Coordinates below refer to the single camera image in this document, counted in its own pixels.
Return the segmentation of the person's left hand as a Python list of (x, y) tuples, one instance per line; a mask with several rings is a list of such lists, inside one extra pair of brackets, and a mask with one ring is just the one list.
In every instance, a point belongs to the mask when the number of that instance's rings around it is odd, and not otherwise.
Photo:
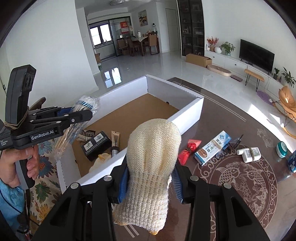
[(1, 180), (11, 188), (20, 185), (20, 180), (16, 173), (15, 163), (20, 160), (28, 159), (26, 164), (26, 172), (29, 178), (36, 179), (39, 174), (39, 150), (38, 146), (28, 147), (23, 150), (6, 149), (1, 153)]

